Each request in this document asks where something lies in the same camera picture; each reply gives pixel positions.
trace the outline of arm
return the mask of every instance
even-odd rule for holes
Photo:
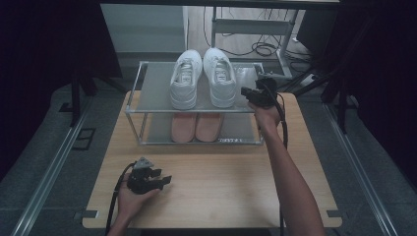
[[[128,189],[128,177],[129,174],[126,174],[122,185],[120,186],[119,195],[117,198],[118,213],[110,231],[107,234],[108,236],[124,235],[131,220],[141,210],[144,202],[160,192],[159,189],[155,189],[143,195],[137,195]]]
[[[275,188],[290,235],[325,235],[314,196],[276,131],[280,121],[276,108],[263,109],[251,103],[249,106],[255,110],[267,144]]]

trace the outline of human hand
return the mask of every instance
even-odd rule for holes
[[[118,217],[121,216],[132,220],[132,218],[141,210],[144,202],[157,195],[160,190],[154,189],[145,194],[137,195],[127,186],[129,175],[130,173],[125,174],[120,186],[118,195]]]
[[[265,109],[251,102],[248,102],[248,106],[254,109],[255,118],[257,119],[257,123],[263,133],[272,130],[276,131],[276,126],[278,126],[279,122],[281,121],[276,107],[273,106],[271,108]]]

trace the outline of cable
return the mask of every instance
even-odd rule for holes
[[[126,166],[126,168],[122,172],[122,175],[120,175],[119,180],[117,181],[116,186],[114,187],[113,197],[111,198],[111,204],[110,204],[110,209],[109,209],[108,216],[107,216],[107,223],[106,223],[105,234],[104,235],[107,235],[108,232],[110,231],[111,218],[113,217],[114,205],[116,204],[116,199],[117,199],[117,196],[119,194],[120,186],[122,185],[122,182],[123,182],[123,179],[125,177],[125,174],[126,174],[126,172],[128,171],[128,169],[130,167],[132,167],[132,166],[135,165],[135,163],[130,163],[128,166]]]

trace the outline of wooden table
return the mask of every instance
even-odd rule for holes
[[[141,156],[172,181],[149,201],[130,227],[135,228],[263,228],[279,226],[279,202],[266,146],[139,146],[125,115],[119,114],[84,218],[87,228],[104,228],[114,186],[123,169]],[[316,197],[325,227],[341,225],[311,137],[294,95],[284,93],[289,131],[288,150]],[[134,122],[142,124],[142,114]]]

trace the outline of gray floor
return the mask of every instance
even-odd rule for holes
[[[147,59],[166,61],[175,60],[175,56],[165,55],[162,58],[158,55]],[[121,58],[122,62],[129,60],[129,58]],[[130,88],[138,70],[135,65],[135,63],[122,63],[124,78],[116,81]],[[279,72],[276,62],[265,61],[265,67]],[[30,235],[103,235],[104,233],[102,229],[85,229],[80,214],[84,212],[89,202],[89,195],[125,94],[101,81],[95,82],[99,91],[92,98],[92,105],[83,126],[85,129],[95,129],[92,143],[88,150],[72,149],[69,152]],[[316,88],[298,97],[298,102],[343,218],[341,227],[329,228],[327,233],[336,236],[384,235],[320,100],[323,88]],[[47,166],[69,132],[71,114],[59,112],[59,109],[62,103],[70,100],[70,87],[60,88],[53,94],[51,107],[42,125],[13,169],[1,182],[0,235],[10,235],[13,231]],[[346,128],[347,138],[387,209],[397,235],[417,235],[416,193],[384,149],[364,127],[355,109],[347,111]],[[84,145],[83,142],[75,142],[74,147],[80,148]],[[143,232],[129,230],[127,234],[141,235],[141,233],[142,235],[278,235],[277,229]]]

